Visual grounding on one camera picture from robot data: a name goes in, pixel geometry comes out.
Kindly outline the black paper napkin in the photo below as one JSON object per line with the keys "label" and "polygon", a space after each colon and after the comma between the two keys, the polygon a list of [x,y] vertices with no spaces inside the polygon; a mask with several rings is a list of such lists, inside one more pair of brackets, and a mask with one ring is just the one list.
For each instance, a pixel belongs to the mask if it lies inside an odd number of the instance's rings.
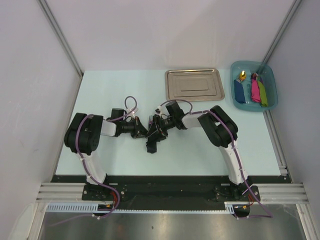
{"label": "black paper napkin", "polygon": [[150,154],[157,152],[157,142],[160,138],[160,133],[156,130],[155,122],[149,125],[148,132],[145,136],[146,138],[146,149]]}

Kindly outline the iridescent rainbow fork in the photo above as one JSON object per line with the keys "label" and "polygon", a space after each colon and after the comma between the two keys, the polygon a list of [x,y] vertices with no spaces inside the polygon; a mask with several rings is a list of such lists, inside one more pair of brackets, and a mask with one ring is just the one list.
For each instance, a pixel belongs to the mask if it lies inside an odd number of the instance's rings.
{"label": "iridescent rainbow fork", "polygon": [[148,124],[151,125],[153,123],[153,116],[150,115],[148,119]]}

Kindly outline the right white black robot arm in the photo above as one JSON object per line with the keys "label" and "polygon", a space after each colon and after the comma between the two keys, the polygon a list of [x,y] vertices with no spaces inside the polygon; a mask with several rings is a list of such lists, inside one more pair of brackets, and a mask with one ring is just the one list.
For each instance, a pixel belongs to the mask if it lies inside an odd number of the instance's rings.
{"label": "right white black robot arm", "polygon": [[[165,105],[169,115],[163,118],[162,105]],[[247,174],[237,146],[238,126],[218,105],[209,110],[185,113],[176,100],[167,100],[157,107],[155,115],[149,117],[146,134],[146,149],[150,154],[157,152],[157,143],[168,137],[168,130],[177,128],[188,130],[202,128],[209,141],[219,148],[228,169],[230,194],[242,201],[249,194],[252,184]]]}

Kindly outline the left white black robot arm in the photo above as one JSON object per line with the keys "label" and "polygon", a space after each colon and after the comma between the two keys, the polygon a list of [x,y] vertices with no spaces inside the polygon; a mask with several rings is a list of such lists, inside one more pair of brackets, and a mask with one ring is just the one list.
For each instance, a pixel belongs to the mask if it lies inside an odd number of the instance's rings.
{"label": "left white black robot arm", "polygon": [[95,185],[93,194],[100,200],[107,199],[111,193],[111,188],[104,184],[107,174],[96,154],[100,137],[118,137],[121,134],[130,134],[134,139],[145,137],[148,131],[134,113],[133,109],[113,108],[107,119],[102,115],[76,113],[65,133],[65,146],[78,155],[86,181]]}

